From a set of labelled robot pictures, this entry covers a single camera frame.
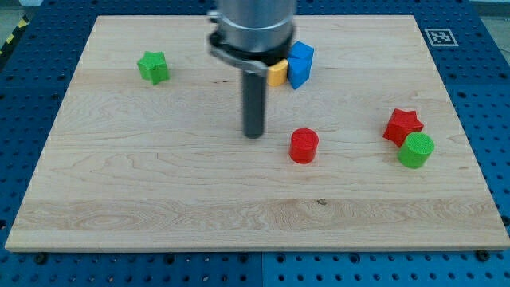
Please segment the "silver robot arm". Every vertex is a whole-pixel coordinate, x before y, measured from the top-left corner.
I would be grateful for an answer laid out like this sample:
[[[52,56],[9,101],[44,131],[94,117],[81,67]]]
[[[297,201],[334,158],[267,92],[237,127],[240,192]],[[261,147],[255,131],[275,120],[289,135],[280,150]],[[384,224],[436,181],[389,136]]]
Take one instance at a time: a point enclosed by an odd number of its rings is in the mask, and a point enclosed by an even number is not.
[[[287,56],[295,31],[295,0],[217,0],[207,16],[216,29],[209,51],[227,65],[259,77]]]

